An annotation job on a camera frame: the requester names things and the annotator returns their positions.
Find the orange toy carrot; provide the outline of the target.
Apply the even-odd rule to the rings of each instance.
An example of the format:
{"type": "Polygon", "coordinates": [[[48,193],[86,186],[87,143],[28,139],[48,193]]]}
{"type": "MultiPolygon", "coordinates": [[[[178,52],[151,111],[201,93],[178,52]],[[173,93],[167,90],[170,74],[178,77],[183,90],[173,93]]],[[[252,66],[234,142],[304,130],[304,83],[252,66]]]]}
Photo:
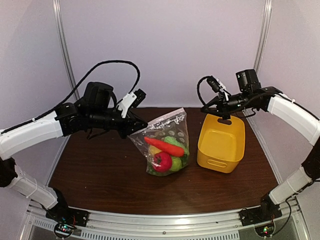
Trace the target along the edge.
{"type": "Polygon", "coordinates": [[[151,145],[154,146],[160,150],[162,150],[163,152],[174,156],[174,157],[182,157],[185,154],[184,149],[182,149],[181,147],[166,143],[164,141],[155,139],[155,138],[149,138],[149,137],[144,137],[144,141],[151,145]]]}

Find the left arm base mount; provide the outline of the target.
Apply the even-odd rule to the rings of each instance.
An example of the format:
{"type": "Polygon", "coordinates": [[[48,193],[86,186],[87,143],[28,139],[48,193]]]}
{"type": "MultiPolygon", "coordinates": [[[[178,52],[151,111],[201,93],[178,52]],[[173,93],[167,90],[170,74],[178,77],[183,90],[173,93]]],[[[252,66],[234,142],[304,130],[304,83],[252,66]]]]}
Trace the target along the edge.
{"type": "Polygon", "coordinates": [[[69,207],[62,192],[53,188],[57,196],[57,204],[50,208],[44,208],[46,217],[55,220],[57,223],[64,223],[70,226],[86,227],[89,217],[89,212],[86,210],[69,207]]]}

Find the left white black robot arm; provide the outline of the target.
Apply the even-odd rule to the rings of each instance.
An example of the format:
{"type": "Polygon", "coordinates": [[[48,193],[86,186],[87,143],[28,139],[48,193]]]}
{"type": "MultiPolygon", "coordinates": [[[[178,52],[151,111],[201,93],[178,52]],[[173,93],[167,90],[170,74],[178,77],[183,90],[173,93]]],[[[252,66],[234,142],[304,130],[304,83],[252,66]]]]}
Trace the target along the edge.
{"type": "Polygon", "coordinates": [[[113,87],[101,82],[89,82],[75,103],[62,103],[45,116],[31,119],[18,127],[0,132],[0,186],[11,188],[30,198],[45,209],[56,222],[67,222],[74,217],[63,194],[29,176],[13,159],[13,155],[50,139],[67,137],[79,131],[101,129],[105,134],[111,130],[124,139],[147,127],[147,123],[131,112],[146,97],[141,90],[131,91],[117,101],[113,87]]]}

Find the yellow toy lemon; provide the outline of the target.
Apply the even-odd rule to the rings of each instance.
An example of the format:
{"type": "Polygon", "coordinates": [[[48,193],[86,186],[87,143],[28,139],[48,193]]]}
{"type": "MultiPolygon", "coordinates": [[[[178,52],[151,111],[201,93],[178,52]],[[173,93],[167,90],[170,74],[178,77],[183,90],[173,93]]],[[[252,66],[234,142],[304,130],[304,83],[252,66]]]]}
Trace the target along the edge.
{"type": "Polygon", "coordinates": [[[154,155],[156,155],[156,154],[158,154],[158,153],[161,153],[161,152],[162,152],[162,150],[160,150],[160,149],[158,149],[157,147],[152,146],[152,145],[150,145],[149,148],[148,148],[148,153],[149,153],[150,155],[152,155],[152,156],[154,156],[154,155]]]}

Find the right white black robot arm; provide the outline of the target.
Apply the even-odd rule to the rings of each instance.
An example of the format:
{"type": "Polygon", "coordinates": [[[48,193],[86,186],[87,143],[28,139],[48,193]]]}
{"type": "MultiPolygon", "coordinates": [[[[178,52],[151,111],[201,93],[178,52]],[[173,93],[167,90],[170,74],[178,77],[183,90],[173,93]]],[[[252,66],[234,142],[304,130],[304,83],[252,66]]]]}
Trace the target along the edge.
{"type": "Polygon", "coordinates": [[[206,81],[217,94],[209,102],[201,101],[201,112],[229,120],[233,113],[246,109],[263,110],[289,124],[312,145],[311,152],[298,170],[264,195],[255,212],[248,212],[260,221],[268,221],[282,215],[279,210],[281,203],[320,179],[320,119],[281,90],[273,86],[262,87],[254,69],[239,71],[235,75],[240,90],[238,94],[229,93],[224,84],[212,75],[198,81],[199,84],[206,81]]]}

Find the green toy apple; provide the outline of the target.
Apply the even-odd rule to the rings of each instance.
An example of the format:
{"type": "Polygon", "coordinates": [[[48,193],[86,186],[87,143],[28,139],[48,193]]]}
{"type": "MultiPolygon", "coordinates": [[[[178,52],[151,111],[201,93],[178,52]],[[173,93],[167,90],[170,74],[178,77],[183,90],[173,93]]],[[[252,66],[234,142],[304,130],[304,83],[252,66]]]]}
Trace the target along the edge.
{"type": "Polygon", "coordinates": [[[180,148],[182,148],[182,149],[185,150],[184,144],[182,144],[181,142],[179,142],[175,137],[166,136],[166,137],[164,138],[164,142],[165,142],[165,143],[168,143],[168,144],[171,144],[171,145],[174,145],[174,146],[177,146],[177,147],[180,147],[180,148]]]}

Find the clear zip top bag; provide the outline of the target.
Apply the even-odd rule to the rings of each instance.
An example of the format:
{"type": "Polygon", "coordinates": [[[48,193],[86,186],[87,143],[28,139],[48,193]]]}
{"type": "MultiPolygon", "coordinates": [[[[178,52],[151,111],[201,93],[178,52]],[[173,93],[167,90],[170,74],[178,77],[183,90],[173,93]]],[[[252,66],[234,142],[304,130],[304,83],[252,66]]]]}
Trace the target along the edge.
{"type": "Polygon", "coordinates": [[[189,165],[187,113],[179,108],[151,120],[147,127],[129,136],[146,159],[146,172],[164,177],[189,165]]]}

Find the red toy apple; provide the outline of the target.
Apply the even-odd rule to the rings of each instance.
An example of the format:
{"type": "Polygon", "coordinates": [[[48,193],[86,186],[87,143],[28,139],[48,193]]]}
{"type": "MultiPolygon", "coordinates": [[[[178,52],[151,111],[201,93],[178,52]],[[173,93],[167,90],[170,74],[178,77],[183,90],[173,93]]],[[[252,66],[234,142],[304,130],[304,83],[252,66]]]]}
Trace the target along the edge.
{"type": "Polygon", "coordinates": [[[158,173],[167,172],[172,167],[172,158],[166,152],[155,154],[151,164],[153,169],[158,173]]]}

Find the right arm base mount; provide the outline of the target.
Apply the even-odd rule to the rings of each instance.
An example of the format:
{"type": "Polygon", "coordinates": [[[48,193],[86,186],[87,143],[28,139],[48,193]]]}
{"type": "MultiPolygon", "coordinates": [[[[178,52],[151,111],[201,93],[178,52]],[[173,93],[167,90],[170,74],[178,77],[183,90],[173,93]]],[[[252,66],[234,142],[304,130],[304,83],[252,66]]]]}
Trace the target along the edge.
{"type": "Polygon", "coordinates": [[[239,211],[242,226],[268,222],[282,216],[279,204],[274,204],[268,194],[260,199],[260,206],[243,208],[239,211]]]}

